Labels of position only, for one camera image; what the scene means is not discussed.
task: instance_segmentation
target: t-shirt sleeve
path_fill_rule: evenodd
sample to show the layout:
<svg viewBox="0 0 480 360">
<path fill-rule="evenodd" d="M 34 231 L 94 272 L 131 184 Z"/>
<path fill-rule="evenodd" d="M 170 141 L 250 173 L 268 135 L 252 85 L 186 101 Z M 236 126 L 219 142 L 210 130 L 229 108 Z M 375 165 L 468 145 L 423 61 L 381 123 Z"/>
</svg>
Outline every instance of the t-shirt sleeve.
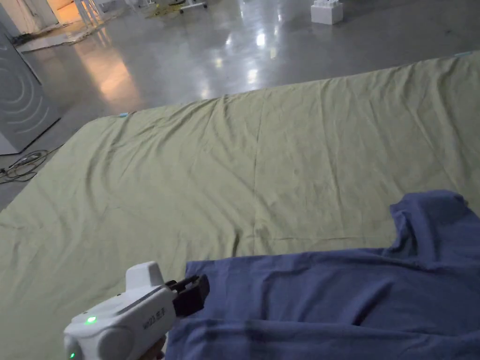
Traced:
<svg viewBox="0 0 480 360">
<path fill-rule="evenodd" d="M 383 255 L 422 264 L 479 263 L 480 219 L 461 195 L 446 190 L 410 193 L 390 212 L 397 239 Z"/>
</svg>

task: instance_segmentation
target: green cloth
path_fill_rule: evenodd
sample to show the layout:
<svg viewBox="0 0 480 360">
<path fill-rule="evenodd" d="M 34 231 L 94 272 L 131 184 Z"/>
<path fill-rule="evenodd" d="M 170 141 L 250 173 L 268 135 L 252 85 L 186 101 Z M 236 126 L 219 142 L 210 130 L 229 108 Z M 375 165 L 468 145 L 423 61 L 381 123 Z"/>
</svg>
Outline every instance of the green cloth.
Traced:
<svg viewBox="0 0 480 360">
<path fill-rule="evenodd" d="M 480 53 L 106 117 L 0 214 L 3 359 L 63 359 L 128 267 L 390 245 L 388 206 L 480 210 Z"/>
</svg>

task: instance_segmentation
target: white foam block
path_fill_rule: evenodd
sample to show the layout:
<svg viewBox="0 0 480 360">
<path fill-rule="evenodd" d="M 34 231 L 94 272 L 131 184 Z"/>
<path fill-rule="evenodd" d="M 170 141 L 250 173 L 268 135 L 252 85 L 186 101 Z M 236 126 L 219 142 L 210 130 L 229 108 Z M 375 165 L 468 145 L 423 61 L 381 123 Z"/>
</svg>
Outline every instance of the white foam block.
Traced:
<svg viewBox="0 0 480 360">
<path fill-rule="evenodd" d="M 338 1 L 315 1 L 312 5 L 312 22 L 333 25 L 343 20 L 343 4 Z"/>
</svg>

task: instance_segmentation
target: concrete floor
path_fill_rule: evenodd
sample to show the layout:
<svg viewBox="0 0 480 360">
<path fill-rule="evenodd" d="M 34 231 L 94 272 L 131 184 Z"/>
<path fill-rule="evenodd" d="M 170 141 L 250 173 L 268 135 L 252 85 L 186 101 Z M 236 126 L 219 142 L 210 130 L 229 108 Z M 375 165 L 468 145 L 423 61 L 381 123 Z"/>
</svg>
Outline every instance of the concrete floor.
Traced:
<svg viewBox="0 0 480 360">
<path fill-rule="evenodd" d="M 27 54 L 63 118 L 25 152 L 53 149 L 105 115 L 350 75 L 480 48 L 478 0 L 210 0 L 173 18 L 127 13 L 74 46 Z M 0 156 L 0 167 L 18 156 Z M 24 187 L 0 186 L 0 209 Z"/>
</svg>

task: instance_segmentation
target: blue t-shirt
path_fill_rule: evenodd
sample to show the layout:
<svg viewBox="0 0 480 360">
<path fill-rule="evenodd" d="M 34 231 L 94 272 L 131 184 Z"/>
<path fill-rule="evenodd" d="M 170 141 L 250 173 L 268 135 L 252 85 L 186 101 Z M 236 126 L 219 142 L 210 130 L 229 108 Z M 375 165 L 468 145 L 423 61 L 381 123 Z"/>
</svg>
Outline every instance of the blue t-shirt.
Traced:
<svg viewBox="0 0 480 360">
<path fill-rule="evenodd" d="M 188 263 L 211 290 L 167 360 L 480 359 L 479 218 L 448 191 L 391 214 L 388 249 Z"/>
</svg>

